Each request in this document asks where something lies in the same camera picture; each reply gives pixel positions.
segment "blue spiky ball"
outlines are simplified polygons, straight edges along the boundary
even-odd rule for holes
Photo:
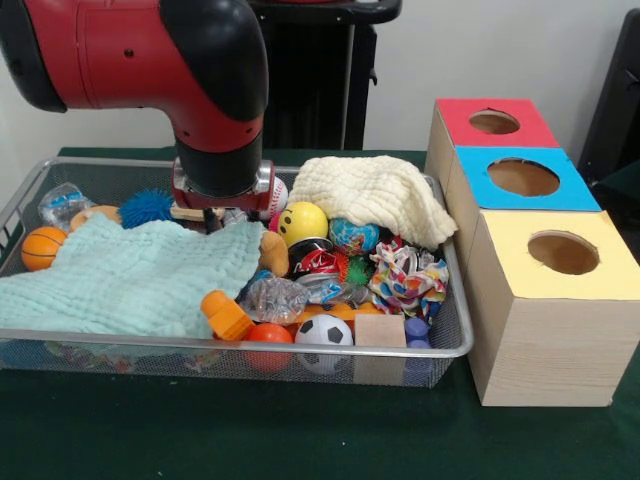
[[[155,220],[173,220],[171,205],[171,195],[154,188],[136,193],[120,207],[118,213],[124,228],[135,228]]]

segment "metal basket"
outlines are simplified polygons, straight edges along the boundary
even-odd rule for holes
[[[292,187],[296,168],[278,168]],[[438,200],[440,186],[427,177]],[[52,188],[76,184],[98,204],[120,205],[134,193],[170,191],[171,162],[53,158],[33,169],[0,214],[0,276],[24,272],[25,232],[41,226],[37,205]],[[451,241],[444,247],[450,284],[430,332],[433,349],[333,347],[183,338],[0,330],[4,368],[197,376],[343,384],[433,387],[473,343],[469,312]]]

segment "red robot arm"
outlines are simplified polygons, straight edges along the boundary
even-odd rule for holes
[[[182,206],[268,206],[267,60],[245,0],[4,0],[0,42],[35,107],[164,111]]]

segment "blue box lid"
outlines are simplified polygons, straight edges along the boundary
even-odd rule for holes
[[[457,147],[456,151],[480,208],[602,211],[561,148]]]

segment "light blue towel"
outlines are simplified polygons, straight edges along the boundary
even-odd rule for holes
[[[202,298],[235,298],[255,273],[260,223],[212,235],[173,222],[124,230],[101,214],[71,234],[51,268],[0,279],[0,328],[211,338]]]

